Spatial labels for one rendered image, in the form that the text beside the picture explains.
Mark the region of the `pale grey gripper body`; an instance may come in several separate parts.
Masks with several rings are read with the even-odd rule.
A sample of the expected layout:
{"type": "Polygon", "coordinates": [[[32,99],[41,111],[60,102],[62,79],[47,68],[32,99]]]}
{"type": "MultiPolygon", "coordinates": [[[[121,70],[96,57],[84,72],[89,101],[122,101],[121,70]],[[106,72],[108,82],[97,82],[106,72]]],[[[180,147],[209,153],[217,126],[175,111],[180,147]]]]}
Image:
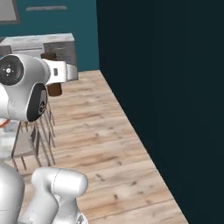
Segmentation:
{"type": "Polygon", "coordinates": [[[67,80],[68,81],[77,81],[78,80],[78,69],[74,65],[67,64],[67,80]]]}

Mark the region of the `dark teal tall cabinet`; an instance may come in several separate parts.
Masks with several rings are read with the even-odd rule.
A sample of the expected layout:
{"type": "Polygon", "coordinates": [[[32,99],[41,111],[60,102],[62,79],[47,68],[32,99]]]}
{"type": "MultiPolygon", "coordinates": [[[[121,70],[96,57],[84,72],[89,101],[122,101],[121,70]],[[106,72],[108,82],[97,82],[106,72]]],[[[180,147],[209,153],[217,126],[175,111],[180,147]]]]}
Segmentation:
{"type": "Polygon", "coordinates": [[[96,0],[101,71],[189,224],[224,224],[224,0],[96,0]]]}

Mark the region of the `brown wooden bar stool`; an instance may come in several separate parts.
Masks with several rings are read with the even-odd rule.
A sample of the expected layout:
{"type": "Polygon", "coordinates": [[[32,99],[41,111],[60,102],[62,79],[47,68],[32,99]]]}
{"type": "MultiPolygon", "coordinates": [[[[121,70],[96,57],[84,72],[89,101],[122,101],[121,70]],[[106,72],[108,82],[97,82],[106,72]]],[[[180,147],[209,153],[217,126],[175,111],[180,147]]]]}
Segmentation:
{"type": "MultiPolygon", "coordinates": [[[[56,60],[57,56],[54,52],[44,52],[41,54],[41,58],[45,60],[56,60]]],[[[47,93],[51,97],[56,97],[62,95],[62,88],[60,83],[51,84],[47,87],[47,93]]],[[[47,103],[47,107],[44,113],[46,126],[48,128],[48,138],[47,143],[49,147],[49,152],[52,158],[52,162],[55,164],[55,159],[53,156],[52,148],[51,146],[55,147],[54,138],[55,133],[53,130],[53,125],[55,124],[54,118],[53,118],[53,112],[51,110],[50,102],[47,103]]]]}

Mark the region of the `grey framed window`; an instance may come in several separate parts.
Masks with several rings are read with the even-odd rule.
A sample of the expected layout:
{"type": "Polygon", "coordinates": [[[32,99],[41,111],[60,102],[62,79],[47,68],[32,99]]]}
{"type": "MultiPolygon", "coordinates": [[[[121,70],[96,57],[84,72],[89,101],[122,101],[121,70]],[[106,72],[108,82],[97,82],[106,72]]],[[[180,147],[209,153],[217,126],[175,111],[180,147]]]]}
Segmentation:
{"type": "Polygon", "coordinates": [[[0,0],[0,24],[19,24],[17,0],[0,0]]]}

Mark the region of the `long grey wall bar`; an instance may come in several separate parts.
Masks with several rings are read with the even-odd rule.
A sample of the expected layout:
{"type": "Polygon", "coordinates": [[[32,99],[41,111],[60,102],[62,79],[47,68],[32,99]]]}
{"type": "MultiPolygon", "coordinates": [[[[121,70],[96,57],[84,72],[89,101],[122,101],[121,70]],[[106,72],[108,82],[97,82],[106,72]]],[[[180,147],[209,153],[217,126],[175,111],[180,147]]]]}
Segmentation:
{"type": "Polygon", "coordinates": [[[65,5],[52,5],[52,6],[29,6],[27,11],[64,11],[67,7],[65,5]]]}

